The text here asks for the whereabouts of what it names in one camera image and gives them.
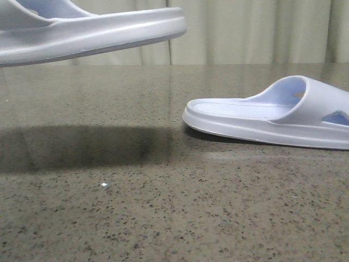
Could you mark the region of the pale green curtain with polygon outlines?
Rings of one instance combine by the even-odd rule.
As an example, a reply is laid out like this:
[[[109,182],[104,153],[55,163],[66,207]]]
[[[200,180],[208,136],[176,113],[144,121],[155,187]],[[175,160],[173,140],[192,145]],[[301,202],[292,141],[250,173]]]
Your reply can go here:
[[[348,61],[348,1],[71,1],[93,14],[183,9],[180,37],[107,53],[111,64]]]

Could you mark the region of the light blue slipper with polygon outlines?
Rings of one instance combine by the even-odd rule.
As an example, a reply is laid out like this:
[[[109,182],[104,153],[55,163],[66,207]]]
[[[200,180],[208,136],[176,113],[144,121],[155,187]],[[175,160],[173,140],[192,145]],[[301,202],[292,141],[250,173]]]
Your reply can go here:
[[[348,92],[306,76],[287,76],[252,97],[191,100],[183,121],[226,138],[346,150]]]
[[[100,15],[71,1],[1,1],[1,67],[123,50],[186,31],[178,7]]]

